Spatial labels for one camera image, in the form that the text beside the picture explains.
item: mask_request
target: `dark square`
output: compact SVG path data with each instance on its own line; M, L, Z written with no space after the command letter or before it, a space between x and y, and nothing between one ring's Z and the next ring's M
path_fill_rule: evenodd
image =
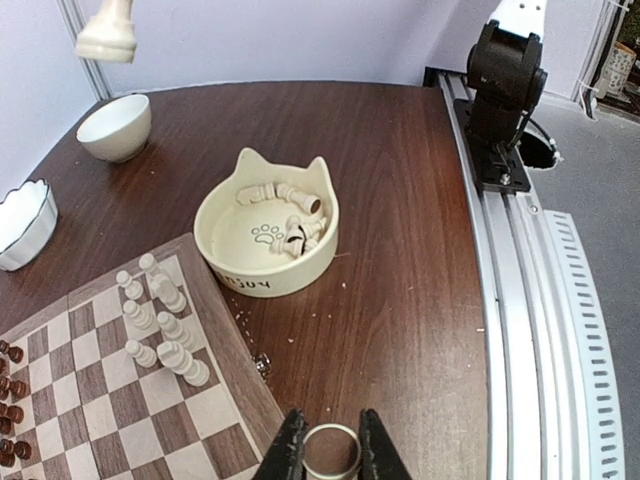
M96 328L96 320L93 317L93 302L69 312L71 340L81 337L94 328Z
M38 447L38 436L36 435L36 429L32 428L29 431L24 432L16 437L16 442L27 442L31 445L31 457L28 460L20 460L22 468L29 468L31 465L40 463L40 447Z
M184 403L151 417L162 451L168 455L198 441L198 433Z
M98 327L98 347L102 358L122 350L127 343L127 330L124 327L124 319L118 317L115 320Z
M151 294L149 293L147 276L143 274L138 277L135 277L134 280L137 280L142 285L142 296L138 300L136 300L136 302L138 302L140 305L144 305L145 303L150 302ZM118 296L120 297L120 305L124 305L124 302L129 300L129 297L127 297L124 293L124 288L120 286L118 286Z
M158 345L160 345L162 342L164 342L164 338L162 338L162 332L156 332L153 335L149 335L147 338L143 338L142 340L140 340L141 344L146 345L147 347L151 347L154 350L157 350ZM138 365L138 362L135 362L135 365L136 372L138 373L139 378L146 377L150 373L164 368L159 361L156 362L156 364L151 368L141 367L140 365Z
M29 393L31 392L31 387L29 386L31 384L31 379L29 378L29 365L27 365L24 368L21 368L16 373L11 374L11 380L13 381L20 380L21 382L26 383L27 394L25 395L25 397L29 396ZM13 403L16 403L18 400L20 399L16 397L13 393L11 393L11 401Z
M139 382L125 385L115 392L111 392L109 397L111 399L116 425L119 429L133 425L137 421L149 416L147 402L144 399L144 394L142 393Z
M182 375L177 375L176 377L178 380L178 386L180 387L180 391L182 392L182 395L184 396L185 400L187 398L193 397L195 394L200 393L203 390L206 390L207 388L211 388L220 383L220 380L218 380L218 377L216 376L216 371L213 368L213 364L211 363L211 358L209 358L209 354L207 353L206 348L201 348L200 350L193 352L193 358L197 360L202 360L205 363L205 365L209 367L210 375L209 375L209 380L207 380L207 383L205 383L201 387L194 387L193 385L190 385L189 383L187 383L187 381L184 379Z
M141 467L134 468L131 473L134 480L171 480L171 472L167 466L167 462L164 458L142 465Z
M27 345L29 351L29 363L39 359L45 353L49 353L49 334L47 333L47 326L45 325L37 332L29 335Z
M83 405L107 394L107 382L104 378L102 362L96 362L76 372L78 392Z
M62 444L65 451L89 441L89 432L87 431L87 423L84 419L82 406L60 415L58 423L60 424L60 435L62 436Z
M229 478L258 463L239 423L205 438L202 443L220 478Z
M71 343L65 343L49 354L51 360L51 378L55 382L66 377L74 370L73 348Z
M36 421L36 425L40 425L56 416L53 385L49 385L31 395L31 401L33 402L33 418Z
M167 307L165 307L164 303L162 303L162 301L159 298L156 297L156 298L153 299L153 309L155 310L156 315L158 313L160 313L160 312L169 312L179 320L181 320L183 318L186 318L189 315L191 315L191 313L192 313L191 305L189 305L189 297L184 292L184 287L180 286L180 287L178 287L178 290L180 290L180 293L182 293L185 296L185 298L187 299L187 306L184 307L184 310L181 311L181 312L178 312L178 313L174 313L174 312L170 311Z
M67 456L63 453L42 462L45 478L71 478Z
M122 448L118 432L91 442L100 478L109 478L129 470L129 462Z

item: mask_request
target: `paw print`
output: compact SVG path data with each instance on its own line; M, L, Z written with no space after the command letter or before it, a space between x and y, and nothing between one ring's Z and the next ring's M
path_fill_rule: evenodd
M272 227L266 223L260 227L252 228L251 235L255 237L253 239L254 242L266 245L271 245L274 240L284 238L284 233L280 231L280 227Z

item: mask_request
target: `wooden table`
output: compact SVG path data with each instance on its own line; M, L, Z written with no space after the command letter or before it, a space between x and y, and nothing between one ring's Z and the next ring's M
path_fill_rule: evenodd
M94 160L74 127L34 172L61 218L34 263L0 275L0 331L190 231L243 147L301 166L323 155L341 204L337 258L299 293L258 300L223 288L227 303L251 311L249 346L271 357L283 409L357 428L359 410L375 408L414 478L484 478L482 300L441 92L258 83L150 98L150 145L133 161Z

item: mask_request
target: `cat-shaped bowl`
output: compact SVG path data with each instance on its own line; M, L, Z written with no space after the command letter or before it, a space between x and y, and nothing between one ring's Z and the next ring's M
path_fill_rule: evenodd
M238 193L256 185L286 184L318 197L322 205L305 213L295 202L273 198L241 204ZM326 219L317 246L293 258L274 253L271 244L287 234L296 215L314 223ZM194 224L196 244L216 276L232 290L251 297L278 297L301 290L329 267L338 247L338 199L322 157L309 167L275 165L258 152L240 152L233 174L204 199Z

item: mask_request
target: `white pawn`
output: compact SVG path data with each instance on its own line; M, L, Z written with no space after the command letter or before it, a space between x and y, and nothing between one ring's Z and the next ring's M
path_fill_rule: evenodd
M118 282L118 285L124 288L124 294L129 300L138 300L144 293L140 282L134 280L126 270L118 272L118 274L116 275L116 282Z
M278 198L282 198L287 202L297 203L302 211L308 215L313 215L320 210L320 207L322 206L322 201L315 195L309 195L301 192L297 188L287 185L286 183L278 184L278 187L276 188L276 195L278 195Z
M128 318L137 329L148 330L153 327L154 316L133 300L124 302L122 310L124 311L125 318Z
M140 260L138 260L138 266L151 278L161 274L167 275L167 272L160 268L156 257L152 253L145 253L141 256Z
M178 342L189 351L196 348L196 338L191 331L179 322L176 317L168 312L160 312L158 314L158 324L162 329L165 340Z
M201 387L209 380L209 367L193 358L178 342L164 342L158 346L160 362L173 373L184 375L185 381L194 387Z
M129 340L124 349L133 357L138 365L144 368L153 367L158 361L158 356L153 348L142 345L136 340Z
M310 252L311 250L313 250L317 246L318 246L318 241L314 240L313 238L310 238L309 240L304 242L304 253Z
M283 253L286 252L291 255L293 258L298 258L302 255L302 249L304 247L304 240L297 239L293 242L285 242L284 239L274 240L269 250L272 253Z
M186 308L187 299L168 275L160 274L153 277L149 281L149 288L173 313L179 313Z
M320 234L324 232L327 227L327 218L322 217L317 222L313 223L301 223L300 228L304 232L305 237L318 239Z
M276 198L276 189L273 183L243 188L236 195L236 200L240 205L251 205L252 203L260 203L274 198Z

